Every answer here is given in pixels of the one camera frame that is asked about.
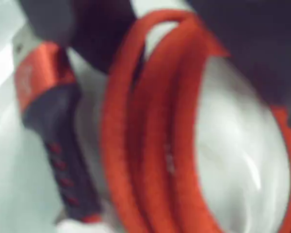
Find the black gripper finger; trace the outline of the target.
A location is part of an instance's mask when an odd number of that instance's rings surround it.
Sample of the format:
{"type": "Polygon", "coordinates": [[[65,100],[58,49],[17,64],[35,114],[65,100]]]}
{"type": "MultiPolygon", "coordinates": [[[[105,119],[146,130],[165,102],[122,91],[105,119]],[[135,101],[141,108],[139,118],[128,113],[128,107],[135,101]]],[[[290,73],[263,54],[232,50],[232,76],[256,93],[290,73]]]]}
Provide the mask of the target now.
{"type": "Polygon", "coordinates": [[[231,63],[291,127],[291,0],[191,0],[231,63]]]}
{"type": "Polygon", "coordinates": [[[102,72],[136,20],[130,0],[22,0],[21,8],[38,37],[72,48],[102,72]]]}

